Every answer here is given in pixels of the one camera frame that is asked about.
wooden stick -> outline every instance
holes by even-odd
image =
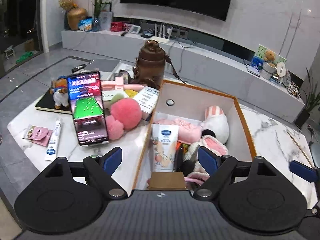
[[[294,141],[294,143],[298,146],[298,148],[300,149],[300,151],[303,153],[303,155],[305,156],[305,158],[307,159],[308,163],[310,164],[311,167],[313,167],[313,164],[311,163],[311,161],[309,160],[308,156],[306,155],[306,153],[302,150],[302,148],[300,147],[300,145],[297,143],[297,141],[294,139],[294,137],[291,135],[291,133],[289,131],[287,131],[287,133],[290,135],[291,139]]]

green pom-pom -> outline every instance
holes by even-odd
[[[118,102],[119,100],[121,100],[123,98],[124,98],[124,96],[122,94],[115,94],[110,101],[111,105],[113,105],[114,103]]]

pink packet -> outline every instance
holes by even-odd
[[[49,130],[47,135],[42,140],[30,140],[30,142],[47,147],[51,134],[52,130]]]
[[[30,140],[42,140],[47,135],[48,131],[48,128],[29,125],[23,138]]]

green pool table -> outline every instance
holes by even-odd
[[[93,123],[90,120],[101,121],[104,113],[95,97],[88,97],[77,99],[73,116],[75,122],[89,124]]]

white hand cream tube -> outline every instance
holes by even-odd
[[[47,152],[45,154],[46,161],[54,161],[57,157],[58,143],[59,143],[59,137],[60,137],[60,133],[61,133],[61,126],[62,126],[61,118],[58,118],[56,120],[56,126],[54,128],[54,131],[52,132],[51,137],[50,137]]]

